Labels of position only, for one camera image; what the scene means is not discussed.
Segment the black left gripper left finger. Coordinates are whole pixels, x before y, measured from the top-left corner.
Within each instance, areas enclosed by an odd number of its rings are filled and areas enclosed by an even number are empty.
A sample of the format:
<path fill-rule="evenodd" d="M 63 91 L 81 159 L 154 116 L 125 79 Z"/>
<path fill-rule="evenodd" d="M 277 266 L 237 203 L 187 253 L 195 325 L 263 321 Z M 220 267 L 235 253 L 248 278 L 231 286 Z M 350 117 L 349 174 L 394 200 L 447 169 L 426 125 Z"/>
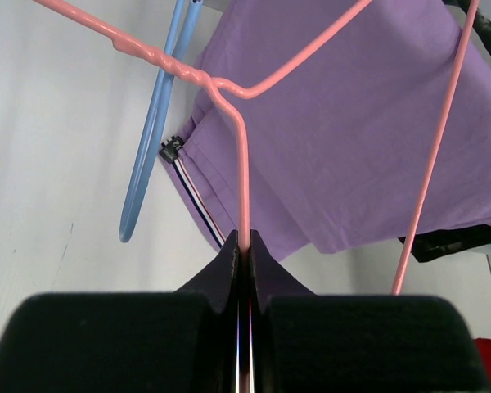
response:
<path fill-rule="evenodd" d="M 0 339 L 0 392 L 232 392 L 236 232 L 172 292 L 40 293 Z"/>

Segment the lilac purple trousers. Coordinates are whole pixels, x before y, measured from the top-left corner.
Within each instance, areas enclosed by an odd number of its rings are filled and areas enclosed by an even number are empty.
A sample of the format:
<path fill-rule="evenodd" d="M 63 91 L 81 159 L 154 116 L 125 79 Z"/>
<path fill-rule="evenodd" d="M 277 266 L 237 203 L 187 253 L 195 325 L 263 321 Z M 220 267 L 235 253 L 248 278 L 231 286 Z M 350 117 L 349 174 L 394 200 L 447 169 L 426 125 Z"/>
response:
<path fill-rule="evenodd" d="M 196 67 L 250 87 L 356 1 L 231 1 Z M 372 1 L 262 95 L 225 97 L 250 153 L 251 227 L 276 259 L 404 237 L 461 30 L 442 1 Z M 237 226 L 236 138 L 205 91 L 179 151 L 226 237 Z M 491 67 L 472 43 L 417 231 L 491 226 Z"/>

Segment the light blue wire hanger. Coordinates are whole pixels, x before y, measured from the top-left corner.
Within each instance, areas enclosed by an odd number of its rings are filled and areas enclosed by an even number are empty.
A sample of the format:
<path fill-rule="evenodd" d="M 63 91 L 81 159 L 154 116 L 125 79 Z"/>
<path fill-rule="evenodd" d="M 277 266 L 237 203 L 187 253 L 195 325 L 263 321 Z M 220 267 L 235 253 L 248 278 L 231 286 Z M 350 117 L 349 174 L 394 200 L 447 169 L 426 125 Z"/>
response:
<path fill-rule="evenodd" d="M 190 1 L 187 12 L 183 13 L 184 2 L 175 3 L 164 46 L 165 54 L 176 60 L 182 60 L 194 34 L 202 5 L 202 1 Z M 140 215 L 155 159 L 160 149 L 173 81 L 174 75 L 159 70 L 121 213 L 119 239 L 123 243 L 131 239 Z"/>

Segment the pink wire hanger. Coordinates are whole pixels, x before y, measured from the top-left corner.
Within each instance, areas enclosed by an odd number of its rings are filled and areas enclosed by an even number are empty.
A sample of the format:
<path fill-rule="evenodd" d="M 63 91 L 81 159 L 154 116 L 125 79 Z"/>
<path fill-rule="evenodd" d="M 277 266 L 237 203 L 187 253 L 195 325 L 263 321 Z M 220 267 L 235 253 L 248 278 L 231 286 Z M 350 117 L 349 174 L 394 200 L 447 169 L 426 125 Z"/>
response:
<path fill-rule="evenodd" d="M 278 70 L 275 70 L 271 75 L 250 88 L 243 88 L 229 79 L 213 77 L 203 70 L 187 65 L 169 55 L 164 54 L 159 48 L 146 45 L 133 36 L 116 29 L 114 26 L 107 24 L 105 21 L 88 14 L 87 12 L 69 4 L 68 2 L 44 1 L 42 4 L 43 6 L 63 15 L 64 17 L 109 38 L 115 50 L 130 56 L 141 58 L 152 65 L 159 66 L 165 72 L 170 73 L 181 80 L 202 87 L 208 93 L 212 102 L 230 117 L 236 129 L 236 149 L 238 158 L 237 185 L 239 193 L 239 262 L 241 264 L 241 272 L 248 274 L 250 272 L 250 258 L 252 256 L 252 250 L 250 246 L 250 167 L 246 124 L 239 110 L 222 96 L 221 91 L 227 90 L 234 96 L 242 99 L 251 99 L 265 93 L 275 84 L 284 79 L 296 67 L 312 56 L 320 47 L 322 47 L 329 39 L 337 34 L 355 16 L 366 8 L 369 3 L 367 1 L 357 1 L 342 16 L 340 16 L 327 29 L 319 34 L 310 44 L 294 55 L 286 64 L 282 65 Z M 412 214 L 411 223 L 406 236 L 406 241 L 403 244 L 399 264 L 394 275 L 392 293 L 395 296 L 397 296 L 402 290 L 403 280 L 408 268 L 408 258 L 412 249 L 413 239 L 417 231 L 421 211 L 426 199 L 426 193 L 439 152 L 440 143 L 448 121 L 448 115 L 453 103 L 457 81 L 462 70 L 467 45 L 470 41 L 471 31 L 478 7 L 479 3 L 477 1 L 472 1 L 470 3 L 466 14 L 466 21 L 462 27 L 462 35 L 459 39 L 453 69 L 448 83 L 448 89 L 441 107 L 441 113 L 435 132 L 433 146 L 430 150 L 429 160 L 421 183 L 421 190 L 419 191 L 415 210 Z"/>

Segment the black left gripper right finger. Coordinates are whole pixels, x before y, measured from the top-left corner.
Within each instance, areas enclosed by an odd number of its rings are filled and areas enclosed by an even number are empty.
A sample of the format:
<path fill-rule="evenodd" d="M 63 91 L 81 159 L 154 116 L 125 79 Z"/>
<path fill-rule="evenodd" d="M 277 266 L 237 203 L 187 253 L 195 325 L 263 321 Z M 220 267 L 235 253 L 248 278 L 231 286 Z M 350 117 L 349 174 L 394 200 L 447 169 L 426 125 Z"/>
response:
<path fill-rule="evenodd" d="M 434 296 L 320 296 L 250 234 L 258 392 L 490 392 L 463 317 Z"/>

